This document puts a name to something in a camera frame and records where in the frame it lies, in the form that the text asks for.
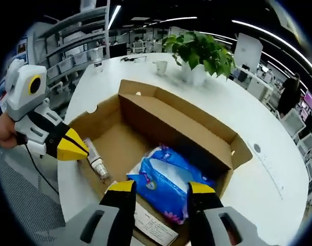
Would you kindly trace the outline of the person's left hand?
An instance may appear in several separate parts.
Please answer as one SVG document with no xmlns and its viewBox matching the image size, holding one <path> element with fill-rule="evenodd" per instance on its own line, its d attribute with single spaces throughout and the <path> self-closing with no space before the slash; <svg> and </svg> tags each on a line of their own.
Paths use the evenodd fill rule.
<svg viewBox="0 0 312 246">
<path fill-rule="evenodd" d="M 13 149 L 17 147 L 15 122 L 5 112 L 0 115 L 0 147 Z"/>
</svg>

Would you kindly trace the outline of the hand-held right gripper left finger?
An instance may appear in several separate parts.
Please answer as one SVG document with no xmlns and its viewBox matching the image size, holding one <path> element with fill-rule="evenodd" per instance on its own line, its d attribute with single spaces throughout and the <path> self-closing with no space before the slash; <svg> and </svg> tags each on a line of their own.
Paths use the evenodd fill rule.
<svg viewBox="0 0 312 246">
<path fill-rule="evenodd" d="M 135 226 L 136 182 L 109 186 L 99 204 L 71 218 L 54 245 L 130 245 Z"/>
</svg>

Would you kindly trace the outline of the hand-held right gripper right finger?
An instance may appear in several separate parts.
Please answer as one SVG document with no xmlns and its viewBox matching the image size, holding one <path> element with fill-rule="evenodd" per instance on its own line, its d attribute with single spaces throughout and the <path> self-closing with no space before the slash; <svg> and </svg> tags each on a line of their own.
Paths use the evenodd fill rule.
<svg viewBox="0 0 312 246">
<path fill-rule="evenodd" d="M 267 245 L 257 227 L 232 207 L 225 207 L 215 190 L 189 182 L 189 234 L 191 245 Z"/>
</svg>

